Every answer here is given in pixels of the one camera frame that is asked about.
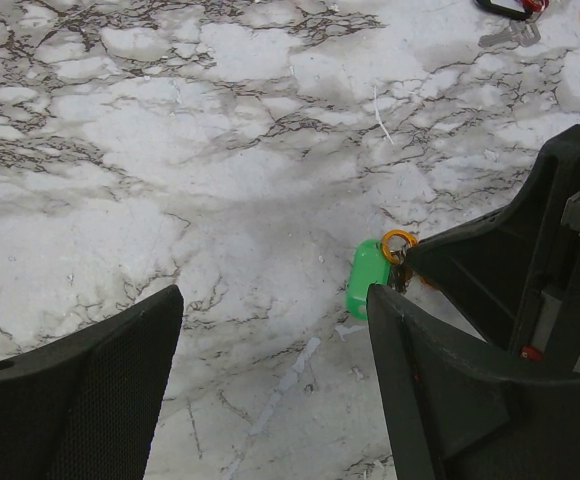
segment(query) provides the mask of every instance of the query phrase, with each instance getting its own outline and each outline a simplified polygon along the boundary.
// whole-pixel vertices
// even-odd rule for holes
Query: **marble floor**
[[[513,197],[580,122],[579,12],[482,50],[470,0],[0,0],[0,359],[176,283],[146,479],[396,478],[352,253]]]

